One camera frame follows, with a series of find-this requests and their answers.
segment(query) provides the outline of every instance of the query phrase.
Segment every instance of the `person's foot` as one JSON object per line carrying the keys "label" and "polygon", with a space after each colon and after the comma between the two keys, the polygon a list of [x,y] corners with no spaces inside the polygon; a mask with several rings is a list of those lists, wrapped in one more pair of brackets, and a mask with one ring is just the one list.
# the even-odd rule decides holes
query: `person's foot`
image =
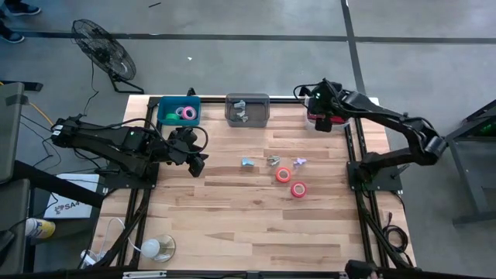
{"label": "person's foot", "polygon": [[17,5],[7,5],[10,13],[13,16],[34,16],[41,12],[41,9],[35,6],[27,5],[24,3],[19,3]]}
{"label": "person's foot", "polygon": [[21,43],[24,40],[24,36],[19,33],[10,32],[7,34],[0,35],[0,38],[6,40],[9,43]]}

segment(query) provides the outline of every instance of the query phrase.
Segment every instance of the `yellow cable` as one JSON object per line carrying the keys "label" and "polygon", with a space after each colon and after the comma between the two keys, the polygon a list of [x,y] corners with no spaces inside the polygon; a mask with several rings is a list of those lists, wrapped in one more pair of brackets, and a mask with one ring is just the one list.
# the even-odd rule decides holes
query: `yellow cable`
{"label": "yellow cable", "polygon": [[42,117],[44,117],[44,118],[48,121],[48,123],[49,123],[50,125],[52,125],[52,126],[53,126],[53,122],[52,122],[52,120],[50,120],[50,119],[48,118],[48,116],[47,116],[46,114],[44,114],[44,113],[41,111],[41,109],[39,109],[39,108],[38,108],[35,104],[33,104],[33,103],[29,103],[29,104],[30,104],[32,107],[34,107],[34,109],[35,109],[35,110],[37,110],[37,111],[41,114],[41,116],[42,116]]}

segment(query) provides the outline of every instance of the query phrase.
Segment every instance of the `blue object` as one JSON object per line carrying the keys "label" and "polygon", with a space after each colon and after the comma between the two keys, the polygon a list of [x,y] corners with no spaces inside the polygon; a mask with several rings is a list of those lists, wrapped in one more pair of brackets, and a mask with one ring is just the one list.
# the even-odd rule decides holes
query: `blue object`
{"label": "blue object", "polygon": [[243,158],[241,160],[241,164],[243,165],[243,167],[253,167],[255,165],[255,163],[252,160],[248,160],[246,158]]}
{"label": "blue object", "polygon": [[[176,113],[179,107],[191,106],[196,110],[196,119],[166,119],[167,114]],[[158,104],[157,119],[160,123],[166,126],[198,126],[200,125],[200,117],[202,113],[202,105],[198,96],[164,96],[160,98]]]}

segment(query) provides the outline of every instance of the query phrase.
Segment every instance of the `wooden tabletop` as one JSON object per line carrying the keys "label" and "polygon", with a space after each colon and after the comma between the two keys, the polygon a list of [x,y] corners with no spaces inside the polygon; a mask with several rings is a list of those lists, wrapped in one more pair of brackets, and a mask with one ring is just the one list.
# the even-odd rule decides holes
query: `wooden tabletop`
{"label": "wooden tabletop", "polygon": [[[124,120],[144,118],[148,98],[129,96]],[[169,234],[177,251],[166,263],[141,257],[140,269],[338,271],[349,259],[364,259],[357,204],[346,178],[349,158],[344,132],[307,130],[301,105],[270,105],[264,129],[230,128],[223,104],[203,104],[201,113],[200,126],[209,134],[204,153],[210,155],[201,176],[193,178],[186,164],[162,164],[146,219],[143,241]],[[165,126],[164,135],[171,129]],[[384,127],[363,120],[363,130],[369,151],[389,150]],[[198,131],[198,145],[204,139]],[[276,168],[267,165],[270,155],[282,158],[280,167],[292,169],[290,183],[276,181]],[[253,160],[255,166],[242,167],[242,157]],[[295,170],[292,163],[297,157],[308,162]],[[308,187],[304,198],[291,196],[289,186],[296,181]],[[129,193],[121,189],[105,199],[92,244],[96,253],[109,220],[126,217]],[[392,212],[392,223],[408,233],[395,196],[378,192],[377,203],[383,225]],[[104,250],[121,231],[117,222],[110,225]],[[370,240],[379,263],[376,239]],[[415,261],[411,244],[407,252]]]}

